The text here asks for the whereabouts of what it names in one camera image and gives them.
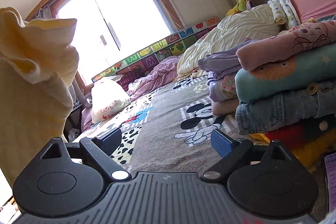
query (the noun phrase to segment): ribbed black plastic surface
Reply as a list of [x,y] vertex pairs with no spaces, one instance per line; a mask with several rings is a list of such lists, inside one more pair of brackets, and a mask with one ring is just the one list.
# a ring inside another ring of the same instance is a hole
[[46,219],[24,214],[15,223],[316,223],[309,216],[258,220],[237,207],[222,185],[201,181],[196,173],[139,172],[131,181],[112,184],[102,200],[75,216]]

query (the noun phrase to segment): folded pink shirt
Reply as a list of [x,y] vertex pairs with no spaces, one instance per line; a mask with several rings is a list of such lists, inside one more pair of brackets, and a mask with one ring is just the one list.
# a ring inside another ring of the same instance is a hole
[[237,50],[236,55],[246,71],[269,63],[284,61],[300,52],[336,41],[336,20],[305,23],[288,33],[266,38]]

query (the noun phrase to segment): purple blanket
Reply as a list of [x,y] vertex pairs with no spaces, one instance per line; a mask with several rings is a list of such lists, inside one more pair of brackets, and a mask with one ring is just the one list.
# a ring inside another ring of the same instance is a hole
[[131,102],[148,92],[172,82],[177,77],[176,67],[178,61],[179,59],[176,56],[170,56],[156,65],[149,75],[136,80],[134,87],[131,87],[127,91]]

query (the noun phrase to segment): smartphone screen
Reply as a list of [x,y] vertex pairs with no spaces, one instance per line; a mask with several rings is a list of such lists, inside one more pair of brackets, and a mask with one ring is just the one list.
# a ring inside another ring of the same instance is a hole
[[336,208],[336,152],[324,157],[324,165],[327,175],[329,212],[331,212]]

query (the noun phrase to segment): pink flower print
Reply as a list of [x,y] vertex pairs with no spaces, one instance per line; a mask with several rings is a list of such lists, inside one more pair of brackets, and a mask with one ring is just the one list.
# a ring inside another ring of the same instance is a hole
[[230,92],[232,89],[236,89],[235,76],[226,75],[220,83],[222,88],[225,88],[227,92]]

